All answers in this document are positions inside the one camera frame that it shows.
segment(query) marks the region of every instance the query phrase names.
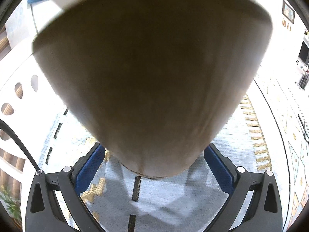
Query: large brown object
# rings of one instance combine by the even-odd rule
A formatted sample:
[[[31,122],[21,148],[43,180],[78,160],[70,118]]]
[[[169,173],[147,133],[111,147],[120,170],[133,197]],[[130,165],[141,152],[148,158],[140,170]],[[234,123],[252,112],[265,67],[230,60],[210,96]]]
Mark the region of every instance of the large brown object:
[[[78,120],[128,169],[187,169],[227,122],[267,48],[249,0],[87,0],[34,41]]]

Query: black picture frame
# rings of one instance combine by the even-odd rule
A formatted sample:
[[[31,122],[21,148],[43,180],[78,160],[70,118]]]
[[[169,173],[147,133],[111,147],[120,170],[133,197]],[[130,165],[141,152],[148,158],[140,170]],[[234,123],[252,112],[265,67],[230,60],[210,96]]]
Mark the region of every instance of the black picture frame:
[[[293,12],[293,16],[291,17],[290,15],[286,15],[286,9],[289,9],[290,11]],[[287,2],[285,0],[282,1],[282,14],[291,22],[294,23],[294,19],[295,19],[295,10],[287,4]]]

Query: picture frame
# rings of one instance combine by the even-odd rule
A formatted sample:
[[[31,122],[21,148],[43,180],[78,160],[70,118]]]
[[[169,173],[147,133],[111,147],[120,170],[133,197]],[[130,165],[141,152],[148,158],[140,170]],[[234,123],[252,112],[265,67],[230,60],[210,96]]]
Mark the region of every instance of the picture frame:
[[[293,10],[292,7],[286,3],[285,0],[282,1],[282,14],[283,14],[291,23],[294,23],[294,19],[295,19],[295,10]]]

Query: black cable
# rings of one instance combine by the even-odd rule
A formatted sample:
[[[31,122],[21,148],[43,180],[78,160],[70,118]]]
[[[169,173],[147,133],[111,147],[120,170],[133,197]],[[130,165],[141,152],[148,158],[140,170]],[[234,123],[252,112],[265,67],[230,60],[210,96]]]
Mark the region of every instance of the black cable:
[[[261,94],[263,95],[263,97],[264,97],[264,99],[265,99],[265,101],[266,101],[266,103],[267,103],[267,105],[268,105],[268,107],[269,107],[269,109],[270,109],[270,112],[271,112],[271,114],[272,114],[272,116],[273,116],[273,119],[275,120],[275,123],[276,123],[276,125],[277,125],[278,131],[279,131],[280,136],[281,136],[281,140],[282,140],[282,144],[283,144],[283,148],[284,148],[284,152],[285,152],[285,157],[286,157],[286,163],[287,163],[287,165],[288,165],[288,172],[289,172],[288,155],[287,155],[287,153],[286,153],[286,149],[285,149],[285,145],[284,145],[282,133],[281,133],[281,131],[280,131],[280,129],[279,129],[278,122],[277,122],[277,120],[276,120],[276,118],[275,118],[275,115],[273,114],[272,109],[271,109],[270,105],[268,104],[268,102],[267,102],[267,100],[266,100],[266,98],[265,98],[265,96],[264,96],[264,93],[262,92],[261,88],[259,87],[259,85],[258,85],[257,82],[255,81],[255,79],[254,79],[253,81],[255,82],[255,84],[257,85],[257,87],[258,87],[258,89],[260,90]],[[289,202],[290,202],[290,200],[291,200],[291,175],[290,175],[290,172],[289,172]],[[286,221],[287,221],[287,219],[288,219],[288,213],[289,213],[289,205],[288,205],[288,210],[287,210],[287,212],[286,212],[286,218],[285,218],[285,222],[284,222],[283,228],[285,227]]]
[[[9,135],[13,141],[19,146],[19,148],[23,151],[23,153],[27,156],[27,158],[30,160],[31,164],[35,168],[36,171],[39,171],[40,168],[38,164],[35,162],[25,145],[21,142],[21,140],[18,138],[16,133],[9,127],[7,123],[5,123],[2,119],[0,119],[0,129],[4,131],[7,135]]]

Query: oval hole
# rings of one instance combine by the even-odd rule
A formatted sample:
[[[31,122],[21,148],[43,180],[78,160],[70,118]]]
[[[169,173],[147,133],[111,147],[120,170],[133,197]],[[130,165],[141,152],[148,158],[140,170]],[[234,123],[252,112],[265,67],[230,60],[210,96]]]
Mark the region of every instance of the oval hole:
[[[11,137],[9,136],[9,135],[7,135],[7,133],[6,132],[4,132],[4,131],[2,131],[2,130],[0,130],[0,139],[2,139],[2,140],[8,140],[8,139],[10,139]]]
[[[4,103],[1,107],[1,112],[4,115],[12,115],[14,113],[14,109],[10,104]]]
[[[21,83],[15,84],[15,94],[18,96],[20,99],[23,98],[23,87]]]
[[[39,88],[39,78],[37,75],[33,75],[31,78],[31,86],[34,89],[35,92],[38,92]]]

